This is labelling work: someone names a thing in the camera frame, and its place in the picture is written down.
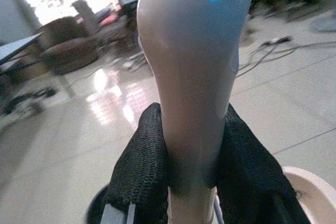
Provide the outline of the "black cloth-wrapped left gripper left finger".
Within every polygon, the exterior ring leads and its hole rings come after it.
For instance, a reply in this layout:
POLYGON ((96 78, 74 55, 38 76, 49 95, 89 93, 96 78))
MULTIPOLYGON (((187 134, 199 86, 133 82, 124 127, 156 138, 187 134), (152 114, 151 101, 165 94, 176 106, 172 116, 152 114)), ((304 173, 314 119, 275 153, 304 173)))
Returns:
POLYGON ((168 224, 167 166, 161 107, 154 102, 117 160, 102 204, 122 212, 135 204, 138 224, 168 224))

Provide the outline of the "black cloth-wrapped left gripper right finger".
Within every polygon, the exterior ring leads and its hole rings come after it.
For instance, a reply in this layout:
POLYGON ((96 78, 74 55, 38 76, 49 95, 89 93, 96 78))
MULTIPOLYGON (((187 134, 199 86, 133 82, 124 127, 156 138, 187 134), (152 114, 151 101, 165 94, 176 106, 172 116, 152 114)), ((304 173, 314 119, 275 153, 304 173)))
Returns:
POLYGON ((281 166, 232 105, 216 186, 225 224, 311 224, 281 166))

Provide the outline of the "black power strip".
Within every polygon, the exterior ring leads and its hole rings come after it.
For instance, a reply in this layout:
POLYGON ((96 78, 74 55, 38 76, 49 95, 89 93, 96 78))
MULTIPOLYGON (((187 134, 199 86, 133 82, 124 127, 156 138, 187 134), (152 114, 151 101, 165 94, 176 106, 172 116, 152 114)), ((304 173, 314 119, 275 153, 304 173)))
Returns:
POLYGON ((292 41, 292 37, 291 36, 285 36, 285 37, 274 38, 272 40, 265 41, 261 45, 262 46, 272 46, 272 45, 278 45, 278 44, 282 44, 282 43, 290 42, 290 41, 292 41))

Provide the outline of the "grey table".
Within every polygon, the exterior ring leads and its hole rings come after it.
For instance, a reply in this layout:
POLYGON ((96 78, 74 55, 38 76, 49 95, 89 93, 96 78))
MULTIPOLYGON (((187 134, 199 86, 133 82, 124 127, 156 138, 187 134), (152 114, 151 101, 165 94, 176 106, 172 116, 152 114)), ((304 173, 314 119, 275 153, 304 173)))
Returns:
POLYGON ((33 65, 38 65, 40 63, 43 63, 45 65, 51 63, 51 56, 39 56, 37 60, 34 60, 29 64, 14 67, 14 64, 16 62, 18 62, 22 58, 26 58, 29 56, 29 53, 22 54, 22 51, 26 50, 32 45, 38 44, 39 39, 43 34, 44 32, 37 33, 27 38, 0 46, 0 76, 9 75, 12 72, 17 72, 21 69, 28 68, 33 65))

